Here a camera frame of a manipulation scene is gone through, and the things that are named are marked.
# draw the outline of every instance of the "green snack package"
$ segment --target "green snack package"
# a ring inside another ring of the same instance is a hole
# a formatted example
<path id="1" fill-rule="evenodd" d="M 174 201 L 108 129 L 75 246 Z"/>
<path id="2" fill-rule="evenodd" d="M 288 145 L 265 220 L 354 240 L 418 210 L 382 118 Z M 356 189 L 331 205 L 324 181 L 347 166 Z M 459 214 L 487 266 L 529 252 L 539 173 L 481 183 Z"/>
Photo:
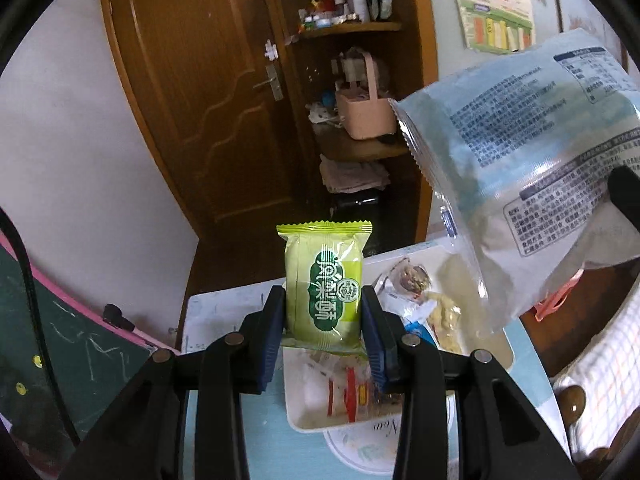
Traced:
<path id="1" fill-rule="evenodd" d="M 287 241 L 287 325 L 283 344 L 349 351 L 360 343 L 362 249 L 371 222 L 279 225 Z"/>

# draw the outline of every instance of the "green chalkboard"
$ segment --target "green chalkboard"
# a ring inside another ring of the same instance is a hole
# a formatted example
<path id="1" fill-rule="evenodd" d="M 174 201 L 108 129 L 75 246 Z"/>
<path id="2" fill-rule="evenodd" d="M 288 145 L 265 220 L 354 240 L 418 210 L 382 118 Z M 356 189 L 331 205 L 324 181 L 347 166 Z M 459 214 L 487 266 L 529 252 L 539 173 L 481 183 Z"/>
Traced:
<path id="1" fill-rule="evenodd" d="M 89 319 L 38 280 L 36 294 L 53 371 L 82 438 L 152 348 Z M 0 413 L 14 438 L 63 465 L 73 446 L 39 364 L 20 267 L 0 246 Z"/>

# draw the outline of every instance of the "shelf board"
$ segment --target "shelf board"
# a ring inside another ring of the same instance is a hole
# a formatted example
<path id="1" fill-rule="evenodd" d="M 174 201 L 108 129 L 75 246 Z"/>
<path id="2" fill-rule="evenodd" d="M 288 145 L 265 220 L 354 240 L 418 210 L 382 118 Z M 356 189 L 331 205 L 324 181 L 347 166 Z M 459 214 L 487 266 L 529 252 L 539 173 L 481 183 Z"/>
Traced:
<path id="1" fill-rule="evenodd" d="M 320 153 L 336 162 L 372 162 L 409 152 L 402 139 L 397 139 L 395 144 L 384 144 L 377 139 L 355 140 L 343 128 L 328 124 L 313 124 L 313 130 Z"/>
<path id="2" fill-rule="evenodd" d="M 334 34 L 350 34 L 352 32 L 384 32 L 400 30 L 402 23 L 398 22 L 369 22 L 369 23 L 341 23 L 325 28 L 312 28 L 300 32 L 300 38 L 320 38 Z"/>

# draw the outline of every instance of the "wooden door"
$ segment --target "wooden door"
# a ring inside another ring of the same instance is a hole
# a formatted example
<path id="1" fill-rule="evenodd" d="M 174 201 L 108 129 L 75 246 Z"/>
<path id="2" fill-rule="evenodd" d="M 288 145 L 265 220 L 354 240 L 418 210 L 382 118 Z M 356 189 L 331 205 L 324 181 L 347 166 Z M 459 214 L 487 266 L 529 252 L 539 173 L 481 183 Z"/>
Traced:
<path id="1" fill-rule="evenodd" d="M 281 253 L 275 225 L 309 218 L 308 179 L 278 61 L 264 56 L 274 40 L 264 0 L 102 0 L 102 8 L 136 120 L 201 240 Z M 255 88 L 270 63 L 280 101 L 269 84 Z"/>

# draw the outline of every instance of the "black cable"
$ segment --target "black cable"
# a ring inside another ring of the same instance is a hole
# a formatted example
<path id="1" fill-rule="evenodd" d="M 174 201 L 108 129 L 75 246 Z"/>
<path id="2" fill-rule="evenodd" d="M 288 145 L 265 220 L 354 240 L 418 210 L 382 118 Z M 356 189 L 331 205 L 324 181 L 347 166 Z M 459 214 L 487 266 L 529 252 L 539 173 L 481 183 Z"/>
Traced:
<path id="1" fill-rule="evenodd" d="M 75 447 L 80 444 L 80 437 L 76 431 L 76 427 L 71 421 L 69 412 L 65 406 L 65 401 L 62 399 L 60 388 L 58 387 L 58 381 L 53 373 L 53 366 L 51 365 L 51 358 L 49 357 L 49 349 L 47 349 L 47 343 L 44 339 L 44 333 L 42 331 L 42 320 L 40 319 L 40 309 L 38 308 L 38 298 L 36 296 L 35 283 L 33 281 L 33 274 L 31 273 L 31 264 L 29 263 L 29 257 L 27 250 L 24 248 L 18 229 L 15 228 L 13 222 L 8 217 L 4 209 L 0 207 L 0 231 L 9 241 L 12 249 L 14 250 L 15 257 L 20 265 L 20 271 L 22 272 L 22 280 L 24 282 L 24 290 L 27 294 L 27 305 L 29 307 L 29 313 L 31 315 L 31 325 L 33 327 L 33 333 L 36 338 L 36 345 L 38 346 L 38 354 L 42 361 L 42 369 L 49 385 L 49 389 L 53 395 L 53 402 L 58 409 L 58 415 L 62 426 L 65 428 L 69 439 Z"/>

